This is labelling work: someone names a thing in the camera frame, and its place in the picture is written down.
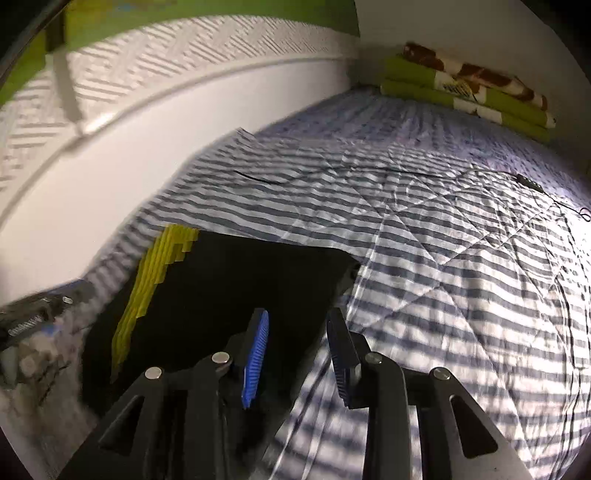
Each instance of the bed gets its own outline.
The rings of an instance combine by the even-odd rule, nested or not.
[[[404,367],[451,370],[533,477],[559,479],[591,428],[590,224],[503,172],[578,209],[591,193],[571,170],[486,120],[373,89],[230,134],[143,205],[87,274],[97,298],[57,334],[72,368],[43,407],[46,457],[59,469],[93,424],[74,406],[85,329],[178,222],[353,255],[349,327]],[[366,422],[337,394],[325,338],[255,477],[360,479]],[[412,412],[411,431],[418,479]]]

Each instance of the cable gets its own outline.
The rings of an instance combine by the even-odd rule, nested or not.
[[[574,209],[572,207],[569,207],[568,205],[566,205],[565,203],[559,202],[558,200],[555,200],[552,195],[544,192],[544,194],[549,197],[554,203],[560,205],[561,207],[564,208],[568,208],[569,210],[572,210],[574,213],[576,213],[577,215],[579,215],[583,220],[585,220],[585,222],[589,223],[591,222],[591,210],[589,210],[587,207],[582,207],[581,209],[577,210]]]
[[[266,179],[259,179],[257,177],[252,177],[250,175],[247,175],[246,173],[243,173],[239,170],[234,170],[234,173],[239,174],[240,176],[247,178],[249,180],[253,180],[253,181],[259,181],[261,183],[266,183],[269,185],[286,185],[291,183],[294,180],[299,180],[299,179],[303,179],[309,175],[313,175],[315,173],[322,173],[325,171],[351,171],[353,170],[355,167],[328,167],[328,168],[319,168],[317,170],[312,170],[312,171],[307,171],[304,173],[301,173],[295,177],[292,177],[288,180],[284,180],[284,181],[274,181],[274,180],[266,180]],[[408,171],[408,170],[400,170],[398,168],[391,168],[391,167],[360,167],[360,170],[363,171],[387,171],[390,173],[405,173],[407,175],[415,175],[418,177],[427,177],[427,178],[431,178],[431,179],[438,179],[438,180],[459,180],[461,178],[464,178],[465,176],[469,175],[470,173],[499,173],[501,175],[509,175],[510,177],[513,177],[514,179],[518,180],[520,175],[517,175],[515,173],[511,173],[510,171],[502,171],[502,170],[491,170],[491,169],[487,169],[487,168],[470,168],[462,173],[460,173],[459,175],[456,175],[455,177],[447,177],[447,176],[443,176],[443,175],[434,175],[432,173],[423,173],[420,171]],[[522,179],[526,179],[528,182],[533,183],[531,180],[527,179],[524,176],[521,176]],[[531,186],[528,186],[527,183],[523,183],[520,182],[521,184],[527,186],[528,188],[531,188]],[[568,210],[573,211],[574,213],[576,213],[577,215],[579,215],[583,220],[585,220],[585,222],[591,222],[591,210],[588,209],[587,207],[582,207],[579,210],[576,210],[572,207],[569,207],[568,205],[566,205],[565,203],[559,202],[558,200],[556,200],[554,197],[552,197],[552,195],[546,193],[541,187],[539,187],[539,189],[535,189],[533,188],[533,190],[540,192],[540,193],[544,193],[548,198],[550,198],[554,203],[560,205],[561,207],[564,207]]]
[[[311,171],[307,171],[304,173],[301,173],[295,177],[292,177],[288,180],[284,180],[284,181],[273,181],[273,180],[266,180],[266,179],[258,179],[256,177],[251,177],[250,175],[247,175],[246,173],[243,173],[241,171],[238,170],[234,170],[235,173],[238,173],[239,175],[241,175],[244,178],[250,179],[250,180],[254,180],[254,181],[260,181],[261,183],[267,183],[269,185],[286,185],[288,183],[291,183],[294,180],[299,180],[305,177],[308,177],[310,175],[313,175],[315,173],[323,173],[326,171],[349,171],[349,170],[353,170],[355,167],[328,167],[328,168],[319,168],[317,170],[311,170]],[[391,168],[391,167],[359,167],[360,170],[363,171],[387,171],[389,173],[406,173],[407,175],[415,175],[418,177],[427,177],[427,178],[431,178],[431,179],[439,179],[439,180],[459,180],[462,177],[465,177],[466,175],[473,173],[473,172],[483,172],[483,173],[501,173],[504,175],[510,175],[512,177],[515,177],[514,173],[508,172],[508,171],[501,171],[501,170],[486,170],[483,168],[471,168],[469,170],[466,170],[463,173],[460,173],[459,175],[456,175],[455,177],[447,177],[444,175],[434,175],[432,173],[423,173],[420,171],[408,171],[408,170],[400,170],[398,168]]]

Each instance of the bolt head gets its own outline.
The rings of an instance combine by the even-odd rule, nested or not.
[[[452,374],[447,368],[437,367],[433,369],[433,376],[438,380],[449,380]]]
[[[377,352],[370,352],[365,355],[365,361],[372,365],[379,365],[382,363],[382,355]]]
[[[227,364],[230,361],[230,355],[226,352],[216,352],[212,355],[212,362],[215,364]]]
[[[162,369],[160,367],[150,367],[144,375],[148,380],[157,380],[162,376]]]

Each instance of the black cloth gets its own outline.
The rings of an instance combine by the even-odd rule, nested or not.
[[[152,366],[173,372],[224,349],[252,312],[269,312],[259,391],[283,410],[294,401],[328,310],[352,286],[358,262],[334,248],[305,247],[200,231],[182,262],[168,266],[147,314],[139,318],[114,385],[111,340],[135,282],[134,272],[85,340],[82,400],[102,416]]]

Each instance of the yellow strip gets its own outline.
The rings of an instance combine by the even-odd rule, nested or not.
[[[146,315],[156,285],[164,281],[168,265],[184,260],[199,230],[174,223],[167,225],[139,262],[134,287],[111,340],[111,382],[127,358],[137,320]]]

